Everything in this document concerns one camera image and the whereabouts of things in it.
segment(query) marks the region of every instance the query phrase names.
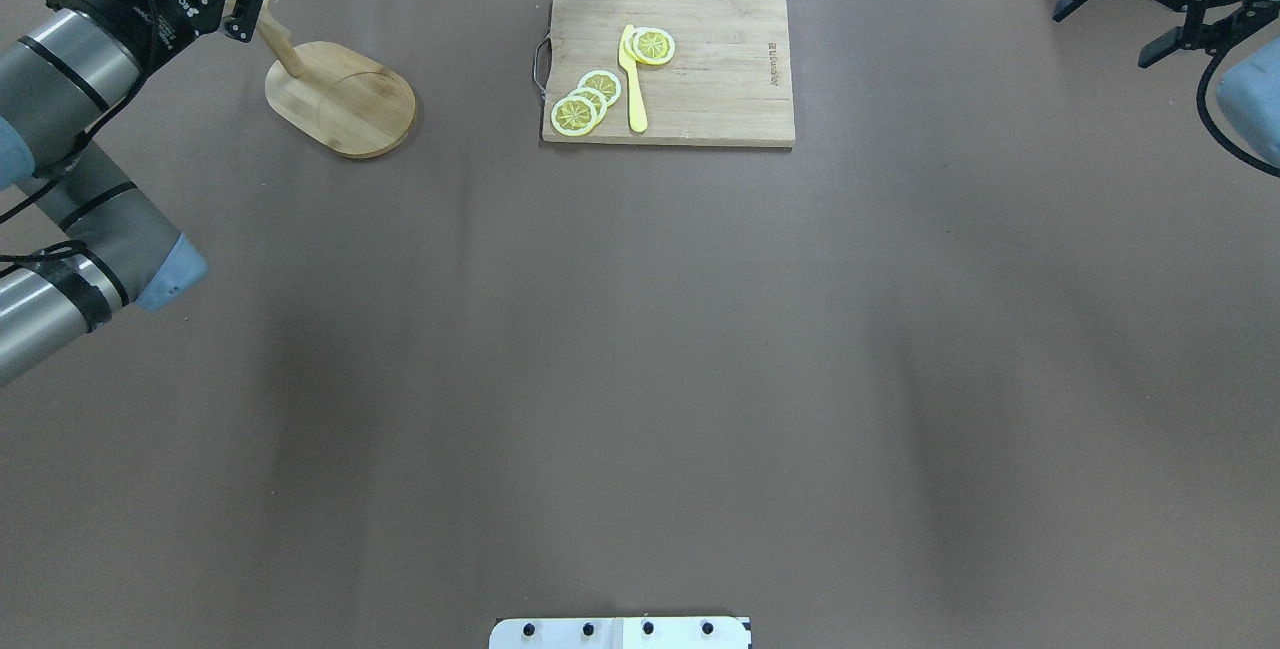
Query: gray table surface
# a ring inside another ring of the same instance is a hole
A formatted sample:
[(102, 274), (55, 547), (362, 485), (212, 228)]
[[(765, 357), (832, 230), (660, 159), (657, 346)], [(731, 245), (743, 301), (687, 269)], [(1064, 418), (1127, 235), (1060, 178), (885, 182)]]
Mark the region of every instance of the gray table surface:
[(795, 150), (699, 151), (540, 143), (549, 1), (278, 0), (417, 90), (378, 161), (227, 38), (101, 133), (214, 269), (0, 389), (0, 644), (1280, 643), (1280, 183), (1175, 15), (790, 0)]

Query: knife handle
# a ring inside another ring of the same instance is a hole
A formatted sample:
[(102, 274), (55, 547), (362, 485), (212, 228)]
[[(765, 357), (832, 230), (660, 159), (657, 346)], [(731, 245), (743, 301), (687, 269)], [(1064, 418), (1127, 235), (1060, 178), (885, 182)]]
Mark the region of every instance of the knife handle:
[(644, 97), (640, 96), (640, 70), (627, 72), (627, 119), (636, 134), (649, 129), (649, 113), (644, 111)]

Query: white bracket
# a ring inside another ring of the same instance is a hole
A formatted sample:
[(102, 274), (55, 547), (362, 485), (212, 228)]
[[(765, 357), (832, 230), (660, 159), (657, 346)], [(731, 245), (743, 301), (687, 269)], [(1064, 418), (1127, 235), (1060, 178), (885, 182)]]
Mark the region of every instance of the white bracket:
[(745, 617), (503, 620), (489, 649), (751, 649)]

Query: cutting board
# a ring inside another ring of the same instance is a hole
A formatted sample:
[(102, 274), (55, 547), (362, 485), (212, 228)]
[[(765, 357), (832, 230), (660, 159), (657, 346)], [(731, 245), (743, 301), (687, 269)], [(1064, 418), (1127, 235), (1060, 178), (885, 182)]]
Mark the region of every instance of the cutting board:
[[(640, 65), (644, 134), (627, 124), (627, 78), (618, 67), (626, 24), (658, 26), (676, 38), (667, 65)], [(548, 142), (795, 146), (787, 0), (552, 0), (550, 46)], [(622, 97), (590, 134), (564, 137), (552, 128), (550, 108), (593, 69), (614, 72)]]

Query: knife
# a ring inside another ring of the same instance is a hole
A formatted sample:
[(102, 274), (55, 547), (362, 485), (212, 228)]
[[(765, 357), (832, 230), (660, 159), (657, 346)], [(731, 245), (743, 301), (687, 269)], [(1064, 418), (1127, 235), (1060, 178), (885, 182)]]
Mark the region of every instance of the knife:
[(644, 111), (644, 97), (640, 96), (640, 72), (636, 70), (636, 60), (627, 54), (627, 38), (635, 33), (635, 24), (626, 24), (622, 28), (622, 38), (618, 38), (618, 67), (627, 72), (627, 119), (631, 131), (644, 134), (649, 129), (649, 115)]

